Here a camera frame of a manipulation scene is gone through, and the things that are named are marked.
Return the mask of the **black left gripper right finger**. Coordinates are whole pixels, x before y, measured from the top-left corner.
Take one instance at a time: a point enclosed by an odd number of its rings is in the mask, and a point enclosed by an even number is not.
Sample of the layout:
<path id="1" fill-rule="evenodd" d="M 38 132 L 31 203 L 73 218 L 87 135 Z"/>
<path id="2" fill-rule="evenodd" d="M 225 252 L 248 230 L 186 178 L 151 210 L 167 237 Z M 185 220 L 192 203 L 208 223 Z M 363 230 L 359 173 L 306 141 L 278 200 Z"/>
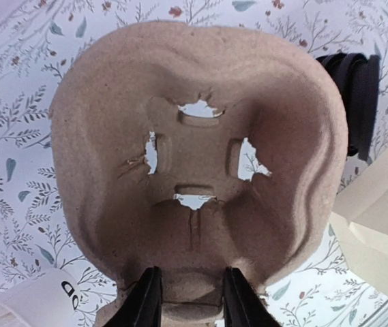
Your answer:
<path id="1" fill-rule="evenodd" d="M 225 326 L 279 327 L 240 269 L 226 268 L 223 287 Z"/>

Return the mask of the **brown cardboard cup carrier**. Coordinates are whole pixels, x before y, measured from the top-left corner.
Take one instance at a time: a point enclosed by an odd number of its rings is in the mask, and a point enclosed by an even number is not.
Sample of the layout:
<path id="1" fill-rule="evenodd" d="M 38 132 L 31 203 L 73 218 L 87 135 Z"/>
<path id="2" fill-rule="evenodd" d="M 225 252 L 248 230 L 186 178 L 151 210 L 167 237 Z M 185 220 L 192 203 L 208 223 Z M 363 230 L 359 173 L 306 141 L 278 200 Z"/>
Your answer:
<path id="1" fill-rule="evenodd" d="M 164 326 L 223 314 L 224 270 L 257 291 L 319 247 L 348 144 L 322 65 L 274 35 L 143 22 L 100 38 L 50 105 L 67 225 L 118 288 L 162 270 Z"/>

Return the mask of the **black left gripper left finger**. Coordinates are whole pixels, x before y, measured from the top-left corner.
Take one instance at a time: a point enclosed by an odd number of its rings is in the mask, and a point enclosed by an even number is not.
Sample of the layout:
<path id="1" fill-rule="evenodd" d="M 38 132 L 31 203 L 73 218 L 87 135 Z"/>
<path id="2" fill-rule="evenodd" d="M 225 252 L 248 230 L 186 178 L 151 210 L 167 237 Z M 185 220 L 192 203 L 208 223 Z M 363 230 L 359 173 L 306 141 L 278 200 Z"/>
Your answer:
<path id="1" fill-rule="evenodd" d="M 106 327 L 160 327 L 162 321 L 162 271 L 147 268 Z"/>

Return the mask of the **cream paper bag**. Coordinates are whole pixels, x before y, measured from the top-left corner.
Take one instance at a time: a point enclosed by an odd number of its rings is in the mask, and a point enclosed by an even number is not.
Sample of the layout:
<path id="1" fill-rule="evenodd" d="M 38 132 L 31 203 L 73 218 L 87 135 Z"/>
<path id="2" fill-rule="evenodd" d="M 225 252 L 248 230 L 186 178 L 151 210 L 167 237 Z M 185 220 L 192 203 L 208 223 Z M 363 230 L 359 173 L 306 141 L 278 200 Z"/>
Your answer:
<path id="1" fill-rule="evenodd" d="M 330 223 L 350 270 L 388 296 L 388 148 L 340 192 Z"/>

